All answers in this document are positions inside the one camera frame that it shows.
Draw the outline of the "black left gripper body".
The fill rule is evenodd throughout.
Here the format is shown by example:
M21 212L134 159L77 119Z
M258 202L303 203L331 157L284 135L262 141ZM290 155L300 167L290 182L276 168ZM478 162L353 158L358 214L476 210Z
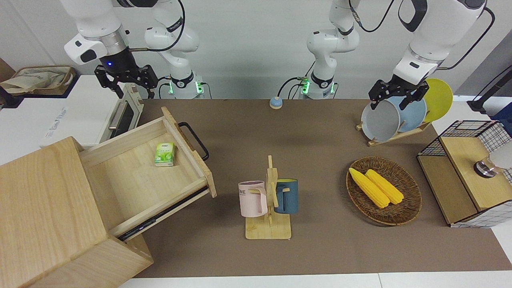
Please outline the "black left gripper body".
M408 101L419 101L430 89L426 80L420 84L412 84L399 76L393 75L388 82L377 80L368 95L372 101L386 100L392 96L403 96Z

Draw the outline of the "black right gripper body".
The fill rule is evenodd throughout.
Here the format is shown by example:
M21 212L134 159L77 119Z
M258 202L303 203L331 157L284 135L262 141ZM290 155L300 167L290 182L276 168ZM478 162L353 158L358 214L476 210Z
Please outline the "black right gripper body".
M147 90L155 89L158 85L158 77L147 64L139 67L133 53L128 49L101 57L101 64L95 69L95 75L101 87L115 90L117 83L134 83Z

